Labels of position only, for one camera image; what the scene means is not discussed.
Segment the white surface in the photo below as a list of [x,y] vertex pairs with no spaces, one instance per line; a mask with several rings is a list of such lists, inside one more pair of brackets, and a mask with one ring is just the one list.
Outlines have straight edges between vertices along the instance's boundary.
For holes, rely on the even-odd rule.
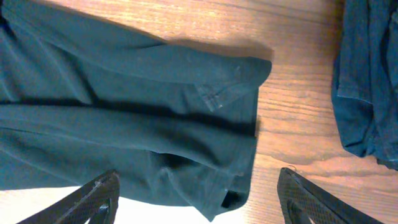
[[[0,191],[2,224],[17,223],[47,208],[78,187]],[[209,223],[193,207],[167,207],[119,199],[115,223],[200,224]],[[242,210],[218,215],[212,223],[244,223]]]

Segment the wood grain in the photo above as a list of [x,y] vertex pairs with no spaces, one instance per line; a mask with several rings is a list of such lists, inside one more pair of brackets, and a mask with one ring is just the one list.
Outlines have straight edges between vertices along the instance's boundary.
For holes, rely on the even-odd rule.
[[343,1],[51,2],[169,41],[189,40],[185,43],[191,47],[201,48],[195,42],[203,42],[219,45],[220,52],[228,46],[272,59],[272,73],[259,94],[261,127],[252,190],[249,202],[237,211],[244,218],[223,215],[215,223],[283,223],[276,185],[280,168],[286,166],[364,213],[398,223],[398,172],[378,166],[372,157],[345,152],[336,128],[330,85]]

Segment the denim fabric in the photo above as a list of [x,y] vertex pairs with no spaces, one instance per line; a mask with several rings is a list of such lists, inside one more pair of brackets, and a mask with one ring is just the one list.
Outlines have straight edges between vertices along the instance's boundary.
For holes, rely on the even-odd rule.
[[343,147],[381,164],[398,162],[396,9],[397,1],[346,1],[332,87]]

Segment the wooden table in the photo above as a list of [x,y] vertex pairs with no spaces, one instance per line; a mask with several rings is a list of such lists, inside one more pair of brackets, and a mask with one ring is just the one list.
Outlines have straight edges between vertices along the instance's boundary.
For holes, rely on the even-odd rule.
[[[276,185],[280,168],[287,166],[364,213],[398,223],[398,172],[378,166],[373,157],[360,159],[345,152],[336,128],[330,86],[343,1],[51,1],[171,42],[272,60],[272,73],[260,88],[259,142],[249,201],[214,223],[283,223]],[[67,194],[60,192],[68,191],[37,190],[35,195],[56,201]],[[3,192],[0,198],[21,200],[26,194],[19,192]],[[197,214],[184,218],[185,208],[160,208],[160,213],[153,205],[130,208],[121,206],[121,213],[130,216],[120,223],[139,223],[135,217],[144,209],[152,211],[146,223],[155,218],[163,223],[206,223]]]

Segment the black plastic object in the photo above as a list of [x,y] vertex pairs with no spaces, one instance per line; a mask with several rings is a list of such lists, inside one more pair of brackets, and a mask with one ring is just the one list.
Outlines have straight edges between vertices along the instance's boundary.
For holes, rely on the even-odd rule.
[[20,224],[112,224],[118,209],[119,189],[118,173],[109,170]]
[[282,168],[278,196],[286,224],[379,224],[296,172]]

